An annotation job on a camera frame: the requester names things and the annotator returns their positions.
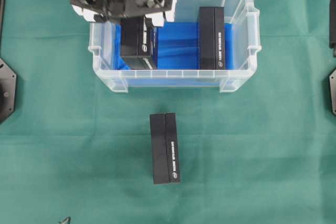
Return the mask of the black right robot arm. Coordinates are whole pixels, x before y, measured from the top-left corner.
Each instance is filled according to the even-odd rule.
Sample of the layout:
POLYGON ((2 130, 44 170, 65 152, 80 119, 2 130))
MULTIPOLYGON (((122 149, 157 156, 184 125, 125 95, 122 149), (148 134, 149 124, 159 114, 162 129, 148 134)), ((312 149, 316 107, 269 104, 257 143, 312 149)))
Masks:
POLYGON ((335 0, 330 0, 329 5, 329 47, 333 49, 335 58, 335 0))

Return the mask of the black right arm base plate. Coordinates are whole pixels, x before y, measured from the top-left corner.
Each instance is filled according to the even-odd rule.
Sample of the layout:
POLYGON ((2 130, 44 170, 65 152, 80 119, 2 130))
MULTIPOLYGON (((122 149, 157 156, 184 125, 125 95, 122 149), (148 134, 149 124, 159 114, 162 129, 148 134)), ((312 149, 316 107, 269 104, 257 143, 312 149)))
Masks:
POLYGON ((336 115, 336 69, 329 75, 329 87, 332 113, 336 115))

